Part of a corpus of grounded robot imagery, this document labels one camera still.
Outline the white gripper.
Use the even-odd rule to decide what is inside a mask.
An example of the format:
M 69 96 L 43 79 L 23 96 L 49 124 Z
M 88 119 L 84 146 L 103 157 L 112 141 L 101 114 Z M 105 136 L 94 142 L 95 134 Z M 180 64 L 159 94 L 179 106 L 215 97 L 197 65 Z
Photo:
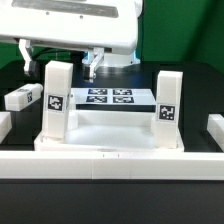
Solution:
M 19 40 L 24 73 L 37 76 L 33 46 L 89 51 L 84 80 L 93 82 L 105 51 L 131 54 L 138 41 L 142 0 L 0 0 L 0 41 Z

